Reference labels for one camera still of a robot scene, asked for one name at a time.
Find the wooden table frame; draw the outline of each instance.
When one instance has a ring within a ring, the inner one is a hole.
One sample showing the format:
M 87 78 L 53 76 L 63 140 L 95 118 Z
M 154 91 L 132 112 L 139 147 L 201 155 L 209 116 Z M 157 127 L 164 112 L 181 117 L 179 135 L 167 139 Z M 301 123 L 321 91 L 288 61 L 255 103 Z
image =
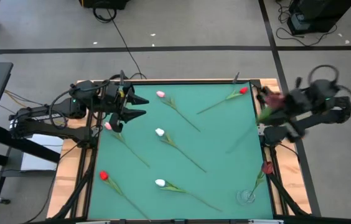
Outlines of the wooden table frame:
M 279 92 L 279 86 L 277 80 L 274 78 L 264 78 L 264 79 L 253 79 L 253 80 L 238 80 L 238 82 L 251 82 L 256 86 L 268 86 L 272 91 Z M 176 79 L 176 80 L 132 80 L 136 85 L 145 84 L 183 84 L 183 83 L 231 83 L 232 79 Z M 252 88 L 252 93 L 255 99 L 257 91 Z M 256 112 L 259 114 L 261 111 L 260 104 L 255 99 Z M 68 122 L 70 128 L 78 128 L 80 126 L 86 126 L 87 119 L 71 119 Z M 295 150 L 294 144 L 290 142 L 283 141 L 287 147 L 290 147 L 292 150 Z M 68 139 L 63 143 L 63 148 L 61 155 L 69 151 L 75 142 Z M 268 148 L 265 149 L 265 154 L 267 160 L 271 160 L 271 155 Z M 276 147 L 276 158 L 279 167 L 279 174 L 281 176 L 282 184 L 284 188 L 289 192 L 290 196 L 294 201 L 307 213 L 311 213 L 311 207 L 308 200 L 306 186 L 304 184 L 302 171 L 300 168 L 299 161 L 297 160 L 296 155 L 283 148 L 282 146 Z M 54 216 L 61 207 L 68 200 L 70 194 L 73 192 L 75 185 L 78 180 L 80 180 L 83 173 L 86 171 L 91 159 L 91 149 L 81 149 L 75 148 L 72 152 L 66 155 L 58 165 L 55 182 L 52 190 L 52 195 L 49 203 L 49 209 L 47 212 L 47 218 Z M 73 207 L 73 210 L 68 213 L 67 217 L 87 217 L 88 206 L 86 206 L 86 199 L 90 199 L 90 194 L 87 194 L 88 191 L 91 191 L 91 182 L 84 186 L 81 191 L 77 204 Z M 278 190 L 271 182 L 271 194 L 273 195 L 273 213 L 275 215 L 292 215 L 290 208 L 285 208 L 285 204 L 282 203 Z

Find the electronic device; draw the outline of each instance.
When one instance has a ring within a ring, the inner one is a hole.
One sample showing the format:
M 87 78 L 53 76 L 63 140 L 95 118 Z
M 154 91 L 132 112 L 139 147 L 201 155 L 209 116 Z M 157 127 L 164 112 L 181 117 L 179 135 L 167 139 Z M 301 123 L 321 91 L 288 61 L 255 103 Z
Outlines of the electronic device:
M 293 35 L 329 32 L 351 7 L 351 0 L 293 0 L 288 27 Z

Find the clear glass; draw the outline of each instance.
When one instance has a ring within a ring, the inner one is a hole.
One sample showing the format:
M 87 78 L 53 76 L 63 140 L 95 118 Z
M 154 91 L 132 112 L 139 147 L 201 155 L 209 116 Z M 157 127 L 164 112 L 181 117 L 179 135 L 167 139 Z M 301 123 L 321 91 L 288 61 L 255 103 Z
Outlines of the clear glass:
M 240 205 L 248 205 L 255 201 L 256 196 L 251 190 L 240 190 L 236 193 L 236 200 Z

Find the black floor stripe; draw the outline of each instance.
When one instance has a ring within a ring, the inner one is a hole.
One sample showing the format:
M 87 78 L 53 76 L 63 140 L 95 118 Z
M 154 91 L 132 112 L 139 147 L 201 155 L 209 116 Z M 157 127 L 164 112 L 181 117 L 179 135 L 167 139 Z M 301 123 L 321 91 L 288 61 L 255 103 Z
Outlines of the black floor stripe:
M 282 51 L 351 50 L 351 46 L 317 46 L 317 47 L 279 46 L 279 47 L 276 47 L 276 50 L 282 50 Z
M 269 51 L 269 46 L 177 46 L 177 47 L 129 47 L 131 52 L 176 52 L 206 50 Z M 0 49 L 0 54 L 59 54 L 127 52 L 125 47 L 75 48 L 75 49 Z
M 283 67 L 282 67 L 281 59 L 279 57 L 278 48 L 275 43 L 271 24 L 269 23 L 267 10 L 265 8 L 265 4 L 263 0 L 259 0 L 258 2 L 260 5 L 261 14 L 263 15 L 265 29 L 269 40 L 269 46 L 271 47 L 271 52 L 273 53 L 275 67 L 276 67 L 276 71 L 278 72 L 281 89 L 283 93 L 287 93 L 288 84 L 286 83 L 286 78 L 283 72 Z M 312 177 L 308 166 L 306 152 L 304 151 L 304 146 L 301 140 L 296 142 L 296 151 L 300 157 L 301 172 L 304 179 L 304 185 L 306 186 L 308 201 L 311 207 L 311 212 L 313 215 L 320 217 L 321 211 L 319 210 L 319 204 L 315 193 L 314 183 L 312 182 Z
M 267 36 L 268 36 L 269 46 L 271 47 L 271 52 L 273 53 L 275 67 L 276 67 L 276 71 L 278 73 L 279 83 L 281 84 L 282 92 L 287 93 L 289 91 L 288 84 L 286 83 L 286 78 L 285 78 L 285 74 L 283 72 L 281 59 L 279 57 L 278 51 L 276 50 L 276 44 L 275 44 L 275 39 L 274 39 L 274 35 L 273 35 L 273 30 L 271 28 L 271 24 L 269 23 L 267 10 L 265 8 L 263 0 L 259 0 L 258 2 L 260 4 L 261 14 L 263 15 L 263 19 L 264 19 L 264 25 L 265 25 L 265 29 L 266 29 Z
M 218 45 L 218 46 L 175 46 L 175 47 L 130 47 L 129 49 L 131 52 L 240 50 L 240 51 L 272 51 L 273 54 L 277 54 L 276 52 L 274 52 L 274 49 L 271 46 Z M 277 51 L 321 51 L 321 50 L 337 51 L 337 50 L 351 50 L 351 46 L 320 46 L 320 47 L 279 46 L 279 47 L 275 47 L 275 50 Z M 71 54 L 71 53 L 107 53 L 107 52 L 127 52 L 127 49 L 125 47 L 65 48 L 65 49 L 0 49 L 0 54 Z

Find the flower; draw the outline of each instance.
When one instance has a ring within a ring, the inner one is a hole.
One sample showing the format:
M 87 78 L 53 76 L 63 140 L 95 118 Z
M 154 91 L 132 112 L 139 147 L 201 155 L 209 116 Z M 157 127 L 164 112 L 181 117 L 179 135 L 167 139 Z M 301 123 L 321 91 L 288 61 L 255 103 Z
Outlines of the flower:
M 166 186 L 166 181 L 162 180 L 162 179 L 157 179 L 155 180 L 156 185 L 158 185 L 159 187 L 164 187 Z
M 101 171 L 100 172 L 100 177 L 101 177 L 101 180 L 108 180 L 109 178 L 109 174 L 105 171 Z
M 156 95 L 160 98 L 164 98 L 166 96 L 166 94 L 163 91 L 157 91 Z
M 160 128 L 157 128 L 157 129 L 155 130 L 155 132 L 156 132 L 156 134 L 157 134 L 159 137 L 162 137 L 163 134 L 164 134 L 164 131 L 163 131 L 162 129 L 160 129 Z
M 108 129 L 108 130 L 112 130 L 112 127 L 111 127 L 109 122 L 105 123 L 105 128 Z
M 272 162 L 264 161 L 263 165 L 261 166 L 261 171 L 265 174 L 270 174 L 274 170 L 274 165 Z
M 243 87 L 242 89 L 239 90 L 240 94 L 245 94 L 248 91 L 247 87 Z

